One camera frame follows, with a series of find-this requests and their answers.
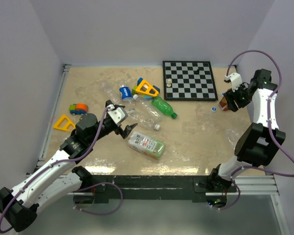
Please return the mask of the amber tea bottle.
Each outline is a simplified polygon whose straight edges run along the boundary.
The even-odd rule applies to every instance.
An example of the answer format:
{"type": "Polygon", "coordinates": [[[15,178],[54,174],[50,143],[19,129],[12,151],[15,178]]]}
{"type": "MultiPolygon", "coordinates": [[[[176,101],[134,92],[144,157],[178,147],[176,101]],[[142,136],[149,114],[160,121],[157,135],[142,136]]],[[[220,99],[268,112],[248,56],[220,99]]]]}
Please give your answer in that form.
{"type": "Polygon", "coordinates": [[[225,96],[219,101],[219,107],[222,111],[228,111],[228,103],[225,96]]]}

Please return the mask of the white green tea bottle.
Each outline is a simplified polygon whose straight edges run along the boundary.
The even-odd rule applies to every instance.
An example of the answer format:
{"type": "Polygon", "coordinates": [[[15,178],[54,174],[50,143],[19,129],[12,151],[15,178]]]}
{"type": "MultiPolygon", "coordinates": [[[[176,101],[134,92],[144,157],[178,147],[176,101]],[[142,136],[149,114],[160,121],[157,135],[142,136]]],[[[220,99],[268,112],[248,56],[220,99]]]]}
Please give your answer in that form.
{"type": "Polygon", "coordinates": [[[155,160],[161,158],[166,147],[163,142],[137,131],[132,133],[127,142],[132,149],[155,160]]]}

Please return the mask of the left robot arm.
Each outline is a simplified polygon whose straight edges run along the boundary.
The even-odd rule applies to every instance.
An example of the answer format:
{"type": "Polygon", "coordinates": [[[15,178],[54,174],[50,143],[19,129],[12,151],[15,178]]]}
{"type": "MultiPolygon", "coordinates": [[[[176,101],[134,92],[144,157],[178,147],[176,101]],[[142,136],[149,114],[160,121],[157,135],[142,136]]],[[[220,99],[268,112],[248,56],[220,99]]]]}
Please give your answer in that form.
{"type": "Polygon", "coordinates": [[[123,105],[106,101],[101,119],[89,113],[76,123],[70,136],[42,167],[13,188],[0,189],[1,223],[6,220],[16,232],[27,229],[38,214],[71,192],[87,192],[97,187],[92,174],[78,166],[101,138],[114,132],[126,139],[136,124],[122,128],[128,114],[123,105]]]}

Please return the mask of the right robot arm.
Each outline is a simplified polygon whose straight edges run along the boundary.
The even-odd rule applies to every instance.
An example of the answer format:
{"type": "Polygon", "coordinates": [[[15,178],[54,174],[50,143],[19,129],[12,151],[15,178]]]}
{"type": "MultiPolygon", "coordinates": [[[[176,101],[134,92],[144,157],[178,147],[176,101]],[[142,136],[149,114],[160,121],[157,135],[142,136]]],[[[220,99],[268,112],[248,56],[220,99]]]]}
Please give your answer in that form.
{"type": "Polygon", "coordinates": [[[278,151],[286,134],[279,130],[275,120],[275,99],[272,92],[277,85],[271,81],[271,71],[256,70],[245,85],[238,73],[225,77],[231,83],[220,101],[223,110],[238,111],[249,103],[254,105],[253,122],[236,143],[234,156],[214,168],[207,177],[207,188],[220,192],[230,188],[233,180],[250,167],[267,166],[278,151]]]}

